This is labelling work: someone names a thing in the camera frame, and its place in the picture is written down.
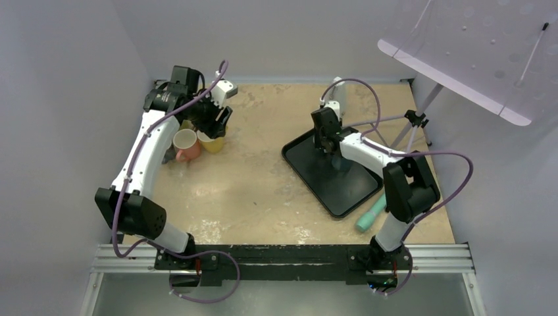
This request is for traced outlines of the light green mug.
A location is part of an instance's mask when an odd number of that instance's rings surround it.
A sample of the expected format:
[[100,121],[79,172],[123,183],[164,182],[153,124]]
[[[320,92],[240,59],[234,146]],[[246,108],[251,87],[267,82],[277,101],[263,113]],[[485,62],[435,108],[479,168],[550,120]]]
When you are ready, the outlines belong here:
[[192,124],[192,122],[190,120],[183,120],[179,130],[195,130],[195,126]]

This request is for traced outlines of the yellow mug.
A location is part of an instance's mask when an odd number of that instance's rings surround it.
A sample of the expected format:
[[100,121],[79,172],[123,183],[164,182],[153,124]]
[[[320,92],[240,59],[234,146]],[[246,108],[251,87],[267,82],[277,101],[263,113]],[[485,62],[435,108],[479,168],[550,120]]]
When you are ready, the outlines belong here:
[[209,153],[218,153],[224,147],[224,138],[223,137],[218,137],[218,138],[212,139],[212,138],[208,137],[208,135],[206,135],[202,131],[198,130],[197,131],[197,138],[198,138],[201,146],[206,151],[208,151]]

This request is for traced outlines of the pink mug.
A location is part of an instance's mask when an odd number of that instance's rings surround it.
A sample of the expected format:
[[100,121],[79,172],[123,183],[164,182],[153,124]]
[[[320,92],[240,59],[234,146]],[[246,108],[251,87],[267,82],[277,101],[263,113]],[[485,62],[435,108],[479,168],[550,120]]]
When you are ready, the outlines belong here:
[[177,131],[172,139],[172,144],[176,151],[177,162],[192,161],[201,155],[201,145],[194,130]]

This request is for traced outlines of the blue grey mug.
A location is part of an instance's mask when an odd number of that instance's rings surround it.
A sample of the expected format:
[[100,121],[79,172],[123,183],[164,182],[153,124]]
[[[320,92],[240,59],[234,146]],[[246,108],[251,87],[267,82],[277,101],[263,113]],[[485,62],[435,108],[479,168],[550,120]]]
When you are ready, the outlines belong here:
[[162,164],[165,165],[176,159],[176,152],[173,147],[168,148],[163,156]]

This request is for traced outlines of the dark teal mug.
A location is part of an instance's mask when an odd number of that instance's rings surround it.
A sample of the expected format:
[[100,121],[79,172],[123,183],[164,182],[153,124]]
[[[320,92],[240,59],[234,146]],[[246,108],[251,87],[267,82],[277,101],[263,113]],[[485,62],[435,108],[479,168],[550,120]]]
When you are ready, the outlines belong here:
[[340,172],[347,172],[350,170],[352,166],[352,162],[350,160],[347,160],[337,155],[332,156],[331,164],[335,170]]

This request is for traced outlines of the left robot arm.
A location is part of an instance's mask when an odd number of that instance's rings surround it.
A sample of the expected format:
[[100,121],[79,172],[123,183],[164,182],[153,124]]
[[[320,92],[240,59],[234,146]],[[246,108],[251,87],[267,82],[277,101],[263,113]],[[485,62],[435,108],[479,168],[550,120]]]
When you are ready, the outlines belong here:
[[228,61],[223,60],[215,79],[206,84],[198,70],[174,66],[170,80],[146,95],[138,135],[124,166],[94,197],[113,235],[137,236],[164,248],[179,269],[195,263],[194,237],[170,224],[166,210],[151,199],[154,182],[184,121],[210,139],[226,135],[233,110],[225,102],[238,92],[224,77],[227,69]]

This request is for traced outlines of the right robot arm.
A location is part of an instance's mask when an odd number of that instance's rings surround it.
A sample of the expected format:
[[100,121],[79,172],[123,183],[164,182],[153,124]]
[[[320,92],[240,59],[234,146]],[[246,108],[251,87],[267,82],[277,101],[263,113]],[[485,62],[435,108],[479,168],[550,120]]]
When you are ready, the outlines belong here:
[[374,266],[387,267],[394,261],[395,250],[401,247],[411,223],[440,200],[426,158],[417,151],[405,153],[382,146],[353,128],[342,128],[329,107],[313,111],[311,117],[315,146],[333,156],[337,169],[357,163],[383,180],[389,215],[371,241],[369,258]]

